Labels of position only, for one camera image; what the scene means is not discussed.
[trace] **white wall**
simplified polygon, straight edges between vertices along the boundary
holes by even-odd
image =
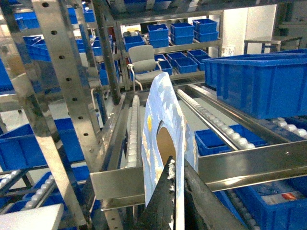
[[[271,37],[273,33],[275,14],[276,5],[250,7],[248,9],[245,39],[263,36]],[[249,44],[248,53],[261,53],[261,44]]]
[[[248,8],[224,11],[223,45],[235,46],[235,55],[243,54]]]
[[[276,5],[225,10],[223,45],[234,45],[235,55],[243,54],[245,39],[272,35],[275,13]],[[248,45],[248,53],[260,52],[261,44]]]

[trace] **metal rail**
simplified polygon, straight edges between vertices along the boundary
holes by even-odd
[[[264,139],[270,144],[280,144],[290,141],[300,141],[303,138],[288,132],[287,130],[277,126],[276,124],[267,120],[255,119],[217,99],[216,95],[198,87],[196,85],[188,85],[186,93],[192,93],[208,104],[212,105],[223,114],[227,115],[234,121],[248,128],[250,131]]]
[[[140,99],[137,95],[133,97],[130,129],[128,133],[128,147],[126,155],[126,168],[142,165],[141,157],[141,121],[140,121]]]

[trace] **stainless steel shelving rack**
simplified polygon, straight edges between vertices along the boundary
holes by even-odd
[[[111,96],[115,104],[113,111],[107,118],[102,131],[100,131],[93,103],[90,100],[90,80],[97,79],[97,74],[89,74],[89,69],[80,68],[81,60],[77,45],[73,39],[73,26],[70,24],[67,12],[67,4],[76,8],[80,2],[76,0],[33,0],[31,3],[41,25],[40,33],[45,37],[50,52],[52,64],[67,104],[75,131],[91,176],[84,184],[83,190],[76,185],[75,177],[71,171],[48,103],[56,97],[45,95],[40,84],[39,76],[26,52],[22,36],[13,16],[13,10],[8,0],[0,1],[0,57],[10,76],[15,95],[5,96],[5,106],[16,106],[17,101],[25,111],[36,140],[46,158],[55,183],[61,192],[66,205],[71,212],[71,218],[65,220],[62,227],[70,225],[79,229],[91,229],[90,213],[95,199],[101,201],[101,209],[104,210],[108,225],[112,229],[124,229],[123,222],[117,212],[117,208],[129,207],[127,213],[133,213],[132,206],[144,203],[143,171],[140,164],[135,167],[118,169],[121,145],[128,138],[130,146],[136,148],[126,149],[128,156],[135,154],[140,157],[140,127],[139,106],[145,105],[148,92],[127,92],[120,94],[116,81],[114,56],[108,48],[108,26],[119,26],[124,23],[152,22],[158,20],[170,20],[174,18],[187,18],[201,15],[209,15],[209,11],[239,8],[255,5],[271,4],[271,1],[227,1],[208,3],[207,1],[173,1],[170,8],[155,11],[153,0],[148,0],[146,11],[129,14],[125,12],[123,0],[116,0],[112,4],[104,0],[93,0],[93,8],[99,36],[104,52],[104,61],[110,82]],[[79,27],[86,27],[84,19],[78,17]],[[168,48],[185,50],[190,47],[174,46]],[[156,53],[163,53],[163,48],[156,49]],[[231,146],[231,141],[218,128],[211,124],[216,134],[228,144],[234,151],[229,154],[199,157],[201,179],[212,191],[219,191],[234,187],[257,184],[266,181],[281,180],[284,178],[307,175],[306,147],[307,141],[290,133],[267,120],[256,120],[226,104],[217,100],[216,96],[201,88],[201,84],[174,86],[178,98],[201,119],[209,124],[210,121],[201,113],[201,109],[190,101],[199,97],[220,110],[233,120],[247,127],[259,135],[271,145],[247,150],[236,150]],[[186,93],[190,99],[182,97],[178,90]],[[131,120],[136,120],[136,126],[132,125],[127,132],[127,119],[129,107],[132,106]],[[21,170],[18,178],[27,170]],[[0,189],[0,194],[5,193],[9,185]]]
[[[123,82],[125,86],[125,90],[129,90],[132,86],[132,82],[130,81],[130,73],[127,71],[126,66],[126,58],[129,57],[128,52],[125,50],[123,37],[121,34],[120,26],[121,25],[127,25],[127,24],[140,24],[140,23],[149,23],[149,22],[159,22],[159,21],[167,21],[167,20],[175,20],[175,19],[182,19],[182,18],[188,18],[188,17],[198,17],[198,16],[209,16],[209,15],[219,15],[219,39],[216,41],[210,41],[210,42],[199,42],[194,39],[192,44],[186,44],[186,45],[173,45],[170,42],[170,46],[168,47],[162,47],[162,48],[155,48],[154,53],[155,54],[166,54],[171,52],[179,52],[179,51],[186,51],[186,50],[192,50],[192,49],[205,49],[212,46],[218,47],[218,53],[219,57],[221,56],[222,52],[222,37],[223,37],[223,18],[224,18],[224,11],[207,11],[207,12],[199,12],[199,13],[192,13],[192,14],[179,14],[178,16],[173,15],[170,17],[170,15],[164,15],[160,17],[152,17],[152,18],[138,18],[138,19],[119,19],[116,21],[114,30],[116,35],[116,41],[117,46],[119,48],[119,60],[120,60],[120,67],[122,70],[123,75]],[[174,74],[170,76],[171,80],[179,80],[179,79],[188,79],[192,77],[201,77],[204,76],[203,71],[198,71],[190,74]]]

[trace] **perforated metal post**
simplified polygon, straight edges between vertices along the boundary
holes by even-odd
[[[104,54],[107,78],[109,80],[110,92],[113,103],[116,105],[120,101],[120,91],[118,87],[115,64],[110,46],[110,39],[107,32],[106,19],[103,14],[104,7],[102,1],[93,0],[94,14],[98,24],[99,39]]]
[[[99,111],[101,115],[101,119],[103,124],[106,123],[107,120],[107,111],[105,106],[104,94],[102,91],[102,87],[100,84],[99,74],[97,70],[97,64],[95,61],[94,52],[91,46],[90,37],[87,32],[87,25],[85,22],[84,14],[83,14],[83,7],[80,0],[73,0],[73,7],[76,12],[77,21],[79,24],[79,29],[82,37],[82,41],[84,44],[84,50],[88,62],[88,73],[89,73],[89,83],[90,87],[94,88],[96,91],[97,100],[100,102],[99,104]]]
[[[100,128],[66,3],[62,0],[33,0],[32,4],[80,146],[92,172],[100,148]]]
[[[121,35],[120,30],[120,23],[116,23],[114,26],[114,32],[116,37],[116,44],[117,44],[117,51],[119,53],[119,60],[120,60],[120,68],[123,75],[123,82],[125,85],[125,90],[130,90],[130,76],[129,72],[127,70],[127,64],[126,64],[126,49],[123,41],[123,37]]]
[[[53,173],[59,191],[80,229],[90,228],[90,217],[59,137],[45,91],[27,53],[8,0],[0,1],[0,57],[29,120],[35,138]]]

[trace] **metal table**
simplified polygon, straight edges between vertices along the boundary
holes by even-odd
[[[276,51],[280,51],[282,45],[287,42],[296,41],[296,49],[299,48],[302,40],[302,36],[264,36],[256,37],[252,39],[244,40],[244,54],[248,53],[248,44],[249,43],[260,43],[262,44],[261,53],[264,53],[265,48],[275,48]]]

